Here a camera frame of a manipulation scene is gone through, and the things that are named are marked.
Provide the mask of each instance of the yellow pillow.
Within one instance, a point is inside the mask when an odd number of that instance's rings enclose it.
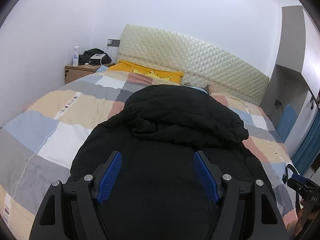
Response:
[[[171,72],[165,70],[157,70],[154,68],[144,67],[126,60],[119,60],[119,63],[111,66],[108,70],[118,70],[132,73],[139,73],[152,78],[164,79],[175,82],[180,85],[180,79],[183,77],[182,72]]]

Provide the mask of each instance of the hand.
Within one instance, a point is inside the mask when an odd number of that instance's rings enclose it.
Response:
[[[304,206],[304,204],[306,203],[303,199],[300,201],[301,205]],[[315,212],[311,212],[309,215],[308,215],[308,219],[309,220],[313,220],[313,219],[316,219],[317,215],[319,214],[319,210],[318,211],[315,211]],[[296,236],[297,234],[300,233],[300,231],[302,230],[302,224],[301,224],[301,218],[303,216],[303,208],[300,209],[300,211],[298,212],[298,221],[297,221],[297,224],[296,224],[296,227],[294,229],[294,235]]]

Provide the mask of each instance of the white cord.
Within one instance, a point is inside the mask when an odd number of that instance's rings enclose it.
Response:
[[[107,50],[107,47],[108,47],[108,42],[107,42],[107,44],[106,44],[106,48],[104,49],[104,52],[103,52],[103,54],[105,54],[105,52],[106,52],[106,50]]]

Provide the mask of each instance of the metal screw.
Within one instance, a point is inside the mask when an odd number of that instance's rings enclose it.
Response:
[[[54,180],[54,181],[52,182],[52,186],[58,186],[58,185],[59,185],[59,183],[60,183],[60,181],[58,181],[58,180]]]
[[[85,175],[84,176],[84,180],[85,181],[90,181],[90,180],[92,180],[93,179],[93,176],[91,175],[91,174],[88,174],[88,175]]]
[[[231,175],[229,175],[229,174],[223,174],[222,177],[224,180],[231,180]]]
[[[257,179],[256,184],[258,186],[263,186],[263,181],[261,179]]]

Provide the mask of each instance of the headboard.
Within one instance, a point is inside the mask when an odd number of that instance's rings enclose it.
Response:
[[[220,86],[231,95],[259,105],[269,78],[231,53],[179,33],[126,25],[118,60],[171,71],[182,71],[182,84]]]

